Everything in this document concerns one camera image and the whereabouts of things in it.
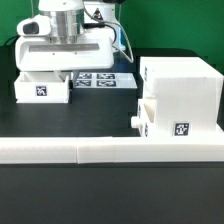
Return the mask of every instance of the table surface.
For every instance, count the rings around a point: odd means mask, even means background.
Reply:
[[[182,49],[134,54],[195,56]],[[0,47],[0,58],[1,137],[138,135],[129,119],[141,91],[75,89],[70,104],[18,105],[13,47]],[[138,66],[116,57],[110,71],[133,72],[140,89]],[[1,165],[0,180],[4,224],[224,223],[223,163]]]

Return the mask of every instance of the small knob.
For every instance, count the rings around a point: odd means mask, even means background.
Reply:
[[[141,120],[139,117],[131,118],[131,127],[132,128],[141,128]]]

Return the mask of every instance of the cable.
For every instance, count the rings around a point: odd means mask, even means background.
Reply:
[[[6,42],[4,43],[4,46],[6,46],[11,40],[13,40],[11,44],[15,44],[15,42],[18,40],[18,38],[19,38],[18,35],[10,37],[8,40],[6,40]]]
[[[113,41],[113,43],[112,43],[112,44],[114,44],[115,41],[117,40],[117,32],[116,32],[116,30],[115,30],[112,26],[110,26],[110,25],[108,25],[108,24],[105,24],[105,26],[111,28],[111,29],[114,31],[114,41]]]
[[[116,25],[116,26],[119,26],[122,33],[124,34],[124,37],[125,37],[125,40],[127,42],[127,45],[128,45],[128,49],[129,49],[129,53],[130,53],[130,57],[128,57],[123,51],[121,51],[120,49],[118,49],[117,47],[113,46],[116,50],[118,50],[130,63],[133,63],[134,62],[134,58],[133,58],[133,53],[132,53],[132,50],[131,50],[131,45],[130,45],[130,42],[128,40],[128,36],[124,30],[124,28],[119,24],[119,23],[114,23],[114,22],[109,22],[109,21],[105,21],[105,20],[98,20],[96,18],[94,18],[93,16],[91,16],[89,14],[89,12],[86,10],[86,7],[84,6],[84,11],[86,13],[86,15],[88,15],[92,20],[98,22],[98,23],[109,23],[109,24],[113,24],[113,25]]]

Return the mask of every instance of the white cable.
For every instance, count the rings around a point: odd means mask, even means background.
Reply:
[[[133,63],[134,62],[134,58],[133,58],[133,53],[132,53],[132,50],[131,50],[131,45],[130,45],[130,42],[128,40],[128,36],[124,30],[124,28],[121,26],[121,24],[119,23],[114,23],[114,22],[110,22],[110,21],[105,21],[105,20],[98,20],[96,18],[94,18],[93,16],[90,15],[90,13],[86,10],[86,7],[84,6],[84,11],[86,13],[87,16],[89,16],[92,20],[95,20],[96,22],[98,23],[109,23],[109,24],[113,24],[113,25],[116,25],[116,26],[119,26],[122,33],[124,34],[124,38],[127,42],[127,45],[128,45],[128,50],[129,50],[129,53],[130,53],[130,57],[128,57],[124,51],[118,49],[117,47],[113,46],[116,50],[118,50],[130,63]]]

